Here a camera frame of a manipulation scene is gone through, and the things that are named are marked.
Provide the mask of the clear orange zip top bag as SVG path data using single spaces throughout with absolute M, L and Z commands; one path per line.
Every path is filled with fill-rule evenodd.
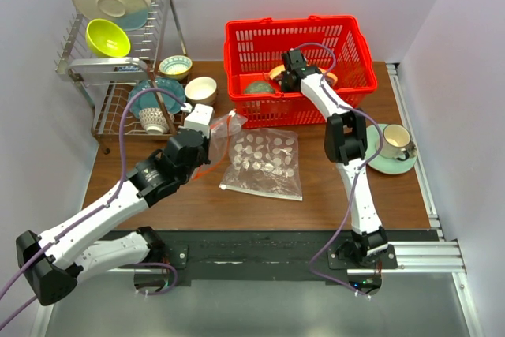
M 192 180 L 210 174 L 221 164 L 227 157 L 232 137 L 241 132 L 247 121 L 248 119 L 238 114 L 236 110 L 231 110 L 228 114 L 212 121 L 208 156 L 210 163 L 198 167 L 193 174 Z

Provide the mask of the green toy melon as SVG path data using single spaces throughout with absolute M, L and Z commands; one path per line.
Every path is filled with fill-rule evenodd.
M 253 81 L 248 84 L 243 93 L 245 95 L 254 95 L 254 94 L 275 94 L 275 89 L 273 86 L 266 81 Z

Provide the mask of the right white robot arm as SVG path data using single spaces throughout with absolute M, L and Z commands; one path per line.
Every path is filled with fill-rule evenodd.
M 387 250 L 388 241 L 366 174 L 365 113 L 340 98 L 327 82 L 327 74 L 308 64 L 301 50 L 283 53 L 282 62 L 282 91 L 301 93 L 325 120 L 324 151 L 339 171 L 350 208 L 352 240 L 343 251 L 358 267 L 370 268 Z

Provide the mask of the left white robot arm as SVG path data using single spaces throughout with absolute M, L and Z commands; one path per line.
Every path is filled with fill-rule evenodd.
M 41 305 L 53 305 L 79 283 L 111 268 L 163 260 L 164 244 L 150 227 L 123 238 L 102 238 L 117 225 L 146 211 L 188 183 L 196 168 L 208 164 L 210 127 L 183 127 L 166 147 L 139 162 L 94 203 L 40 234 L 25 231 L 16 239 L 19 275 Z

